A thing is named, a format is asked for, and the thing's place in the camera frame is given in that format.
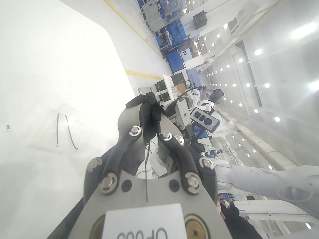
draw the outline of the label sticker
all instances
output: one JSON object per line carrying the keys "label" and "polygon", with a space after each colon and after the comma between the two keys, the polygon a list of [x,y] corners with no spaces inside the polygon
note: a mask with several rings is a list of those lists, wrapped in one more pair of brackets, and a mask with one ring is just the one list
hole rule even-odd
{"label": "label sticker", "polygon": [[181,205],[107,211],[102,239],[187,239]]}

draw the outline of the cardboard box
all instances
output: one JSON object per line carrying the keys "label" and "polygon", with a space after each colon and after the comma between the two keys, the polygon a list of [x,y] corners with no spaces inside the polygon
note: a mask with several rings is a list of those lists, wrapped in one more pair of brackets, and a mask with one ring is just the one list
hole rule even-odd
{"label": "cardboard box", "polygon": [[182,83],[182,84],[178,84],[176,86],[173,86],[172,90],[174,93],[176,93],[178,96],[180,96],[186,92],[186,87],[185,87],[185,84]]}

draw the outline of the white table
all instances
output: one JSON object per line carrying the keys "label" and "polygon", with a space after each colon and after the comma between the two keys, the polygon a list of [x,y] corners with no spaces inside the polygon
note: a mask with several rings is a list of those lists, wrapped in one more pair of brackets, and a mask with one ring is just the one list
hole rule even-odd
{"label": "white table", "polygon": [[[0,238],[47,238],[82,198],[87,163],[117,142],[135,95],[101,26],[58,0],[0,8]],[[114,85],[125,94],[110,95]],[[56,147],[57,113],[79,150],[62,141],[65,120]]]}

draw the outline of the yellow floor line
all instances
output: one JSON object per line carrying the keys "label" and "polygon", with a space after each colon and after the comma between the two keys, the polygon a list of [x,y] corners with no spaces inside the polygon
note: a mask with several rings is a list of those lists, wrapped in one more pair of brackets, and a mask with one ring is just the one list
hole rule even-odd
{"label": "yellow floor line", "polygon": [[140,34],[138,31],[136,31],[134,29],[134,27],[132,27],[132,25],[118,12],[116,11],[116,9],[107,1],[107,0],[103,0],[140,38],[143,39],[143,41],[145,43],[147,43],[151,49],[153,49],[160,57],[163,57],[155,48],[153,48],[149,42],[147,42]]}
{"label": "yellow floor line", "polygon": [[152,78],[152,79],[157,79],[157,80],[163,80],[162,77],[153,76],[153,75],[147,75],[147,74],[143,74],[143,73],[132,71],[132,70],[125,69],[125,72],[126,72],[127,75],[134,75],[134,76]]}

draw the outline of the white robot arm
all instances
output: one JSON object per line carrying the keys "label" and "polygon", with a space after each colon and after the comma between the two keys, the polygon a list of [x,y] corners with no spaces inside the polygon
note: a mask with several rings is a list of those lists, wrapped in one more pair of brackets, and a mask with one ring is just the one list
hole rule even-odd
{"label": "white robot arm", "polygon": [[191,92],[187,93],[187,97],[193,100],[193,104],[190,107],[190,110],[198,107],[203,111],[211,111],[214,103],[206,100],[206,99],[199,99],[200,98],[200,91],[197,89],[193,89]]}
{"label": "white robot arm", "polygon": [[219,190],[232,187],[287,201],[319,219],[319,167],[303,165],[285,171],[230,165],[211,159]]}

